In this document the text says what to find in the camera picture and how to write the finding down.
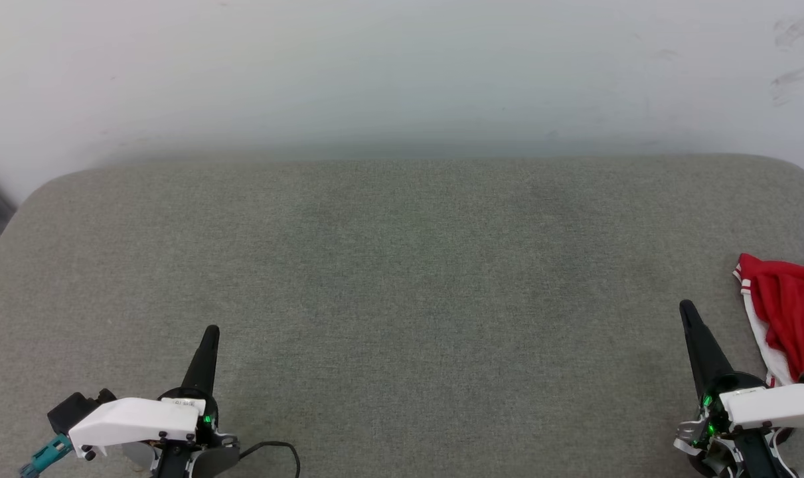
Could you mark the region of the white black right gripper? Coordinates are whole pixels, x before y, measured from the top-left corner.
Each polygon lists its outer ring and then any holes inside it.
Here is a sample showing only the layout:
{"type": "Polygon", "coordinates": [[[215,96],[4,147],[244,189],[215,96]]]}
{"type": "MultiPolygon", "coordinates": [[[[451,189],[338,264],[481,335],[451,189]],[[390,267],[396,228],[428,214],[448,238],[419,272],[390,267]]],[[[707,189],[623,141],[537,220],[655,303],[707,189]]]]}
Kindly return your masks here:
{"type": "Polygon", "coordinates": [[[750,373],[733,373],[694,303],[682,300],[679,309],[695,388],[704,390],[700,420],[705,432],[804,429],[804,384],[768,388],[750,373]]]}

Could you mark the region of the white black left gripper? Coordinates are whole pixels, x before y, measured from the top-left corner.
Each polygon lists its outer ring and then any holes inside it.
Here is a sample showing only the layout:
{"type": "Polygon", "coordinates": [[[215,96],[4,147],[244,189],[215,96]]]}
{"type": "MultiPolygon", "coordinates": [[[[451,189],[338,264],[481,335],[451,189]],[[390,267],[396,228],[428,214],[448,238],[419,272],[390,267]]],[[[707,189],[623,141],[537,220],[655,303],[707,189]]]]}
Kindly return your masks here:
{"type": "Polygon", "coordinates": [[[220,447],[217,408],[212,393],[220,329],[208,325],[193,354],[180,388],[159,399],[117,398],[101,405],[70,430],[74,453],[81,459],[91,451],[134,442],[170,442],[191,448],[220,447]]]}

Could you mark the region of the red and white garment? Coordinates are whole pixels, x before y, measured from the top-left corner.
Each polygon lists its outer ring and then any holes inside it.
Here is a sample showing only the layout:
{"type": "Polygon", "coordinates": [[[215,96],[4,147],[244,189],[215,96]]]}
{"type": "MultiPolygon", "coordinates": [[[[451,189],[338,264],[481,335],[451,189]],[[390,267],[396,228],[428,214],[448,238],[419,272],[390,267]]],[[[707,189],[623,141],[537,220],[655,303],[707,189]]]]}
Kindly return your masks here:
{"type": "Polygon", "coordinates": [[[804,373],[804,266],[741,254],[733,275],[767,369],[769,387],[804,373]]]}

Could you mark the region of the grey fabric sofa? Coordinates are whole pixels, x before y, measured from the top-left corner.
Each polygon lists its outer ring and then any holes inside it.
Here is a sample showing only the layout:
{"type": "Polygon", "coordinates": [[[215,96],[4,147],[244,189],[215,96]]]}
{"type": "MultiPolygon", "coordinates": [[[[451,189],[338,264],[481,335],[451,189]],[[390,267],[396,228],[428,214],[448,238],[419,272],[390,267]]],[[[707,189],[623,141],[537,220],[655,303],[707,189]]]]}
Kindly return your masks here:
{"type": "Polygon", "coordinates": [[[151,164],[54,179],[0,238],[0,478],[69,394],[156,398],[220,327],[220,427],[301,478],[697,478],[678,305],[765,367],[732,272],[804,266],[762,157],[151,164]]]}

